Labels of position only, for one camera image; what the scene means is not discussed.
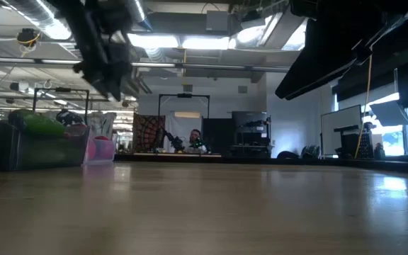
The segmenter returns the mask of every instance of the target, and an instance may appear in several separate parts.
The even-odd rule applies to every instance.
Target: man
[[[185,143],[185,153],[200,154],[207,152],[205,145],[200,140],[201,132],[197,129],[191,130],[189,143]]]

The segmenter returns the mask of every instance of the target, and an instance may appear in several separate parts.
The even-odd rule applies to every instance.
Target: ceiling
[[[151,0],[144,1],[145,8],[148,9],[149,15],[152,13],[194,13],[200,15],[206,11],[216,10],[217,7],[221,11],[234,11],[244,7],[242,4],[245,1],[240,0],[213,0],[212,4],[206,4],[197,0]],[[251,5],[259,4],[259,1],[254,1]],[[284,13],[284,22],[280,20],[277,28],[274,29],[273,35],[275,38],[269,38],[267,45],[269,49],[263,50],[263,48],[249,49],[249,50],[186,50],[181,49],[164,49],[164,54],[174,62],[182,62],[186,56],[187,62],[200,63],[200,64],[237,64],[248,66],[281,66],[289,67],[295,61],[300,54],[298,51],[294,52],[281,52],[278,51],[278,43],[285,43],[285,40],[291,36],[293,31],[302,23],[302,18],[291,20],[289,14]],[[11,40],[15,38],[16,34],[20,32],[22,28],[34,28],[29,21],[27,21],[22,15],[16,11],[0,8],[0,57],[20,57],[22,55],[22,49],[20,45]],[[67,47],[59,43],[48,42],[48,37],[43,35],[40,39],[36,49],[29,52],[24,57],[27,58],[40,58],[40,59],[52,59],[52,60],[77,60],[76,55],[72,54]],[[135,48],[141,60],[147,60],[145,51],[142,48]],[[98,96],[97,91],[93,90],[79,74],[75,74],[69,67],[63,68],[44,68],[38,67],[23,67],[13,66],[8,64],[6,66],[0,65],[0,77],[6,76],[5,81],[0,81],[0,95],[12,95],[23,96],[20,92],[9,91],[9,84],[12,81],[28,81],[30,84],[35,82],[45,82],[50,80],[55,86],[68,86],[76,89],[90,89],[92,98],[101,99]],[[171,70],[165,69],[146,69],[143,71],[144,77],[177,77],[183,75],[181,70],[171,72]],[[186,70],[186,77],[201,77],[205,81],[207,78],[249,78],[251,82],[256,83],[260,79],[261,73],[253,72],[241,72],[241,71],[221,71],[221,70],[204,70],[204,69],[189,69]],[[156,93],[156,86],[149,84],[151,81],[157,79],[144,79],[148,86],[152,87],[153,93]],[[28,105],[29,103],[21,102],[21,105]],[[44,107],[53,106],[52,102],[47,102]],[[122,108],[120,103],[98,103],[101,108]],[[130,107],[136,108],[136,104],[132,104]]]

